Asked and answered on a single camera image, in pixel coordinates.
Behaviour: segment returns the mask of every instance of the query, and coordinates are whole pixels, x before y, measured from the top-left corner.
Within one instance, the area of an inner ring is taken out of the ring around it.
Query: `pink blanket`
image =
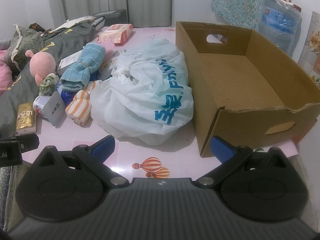
[[[4,63],[5,53],[6,50],[0,50],[0,96],[13,83],[12,72],[6,63]]]

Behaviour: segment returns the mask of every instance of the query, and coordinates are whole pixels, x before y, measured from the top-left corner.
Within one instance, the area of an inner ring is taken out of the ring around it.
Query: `gold package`
[[[36,114],[33,110],[33,103],[19,105],[16,131],[18,134],[36,132]]]

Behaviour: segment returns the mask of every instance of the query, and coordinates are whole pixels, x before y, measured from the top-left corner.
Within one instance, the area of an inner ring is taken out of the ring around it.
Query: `hot air balloon print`
[[[169,178],[170,172],[168,168],[162,167],[156,174],[151,174],[149,172],[146,173],[146,176],[150,178],[151,176],[155,177],[156,179],[167,179]]]
[[[132,164],[132,168],[137,170],[139,168],[142,168],[150,174],[156,174],[157,172],[159,172],[161,167],[162,167],[161,161],[156,157],[150,157],[146,159],[142,164],[139,164],[139,163]]]

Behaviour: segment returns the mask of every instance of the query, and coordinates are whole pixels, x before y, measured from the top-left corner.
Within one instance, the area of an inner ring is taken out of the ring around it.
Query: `flower poster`
[[[320,87],[320,14],[312,12],[309,31],[298,64]]]

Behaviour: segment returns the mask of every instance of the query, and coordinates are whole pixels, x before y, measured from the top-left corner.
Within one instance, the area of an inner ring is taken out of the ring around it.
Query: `blue towel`
[[[62,89],[68,92],[82,90],[103,61],[106,49],[96,43],[88,43],[78,60],[63,73],[60,81]]]

